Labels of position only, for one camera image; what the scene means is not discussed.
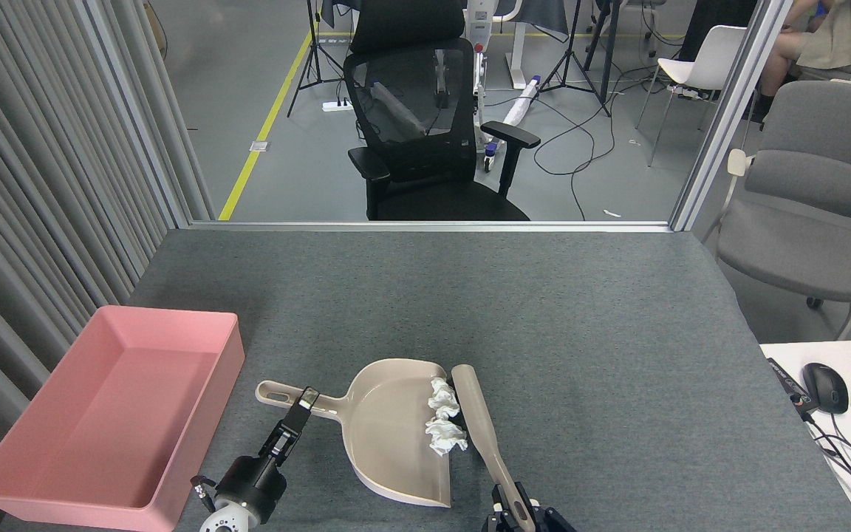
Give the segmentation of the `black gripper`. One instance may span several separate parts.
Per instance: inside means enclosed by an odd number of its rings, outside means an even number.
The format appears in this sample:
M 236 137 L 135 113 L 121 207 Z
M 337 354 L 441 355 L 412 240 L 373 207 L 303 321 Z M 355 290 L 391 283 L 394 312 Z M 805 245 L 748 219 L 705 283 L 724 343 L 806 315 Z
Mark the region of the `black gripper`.
M 216 486 L 217 501 L 245 502 L 258 522 L 266 522 L 287 488 L 279 472 L 310 418 L 320 392 L 305 387 L 259 450 L 259 457 L 239 457 Z

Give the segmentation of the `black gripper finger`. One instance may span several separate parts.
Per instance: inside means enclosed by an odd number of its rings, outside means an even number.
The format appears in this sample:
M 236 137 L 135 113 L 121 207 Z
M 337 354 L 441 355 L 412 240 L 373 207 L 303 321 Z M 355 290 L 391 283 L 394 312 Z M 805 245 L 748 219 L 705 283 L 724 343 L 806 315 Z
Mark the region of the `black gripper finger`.
M 576 531 L 576 528 L 556 508 L 553 506 L 542 508 L 540 502 L 531 499 L 520 482 L 516 483 L 516 489 L 522 499 L 524 512 L 534 524 L 534 531 Z
M 493 512 L 487 515 L 482 526 L 482 532 L 497 531 L 509 532 L 516 529 L 516 518 L 504 504 L 494 504 Z

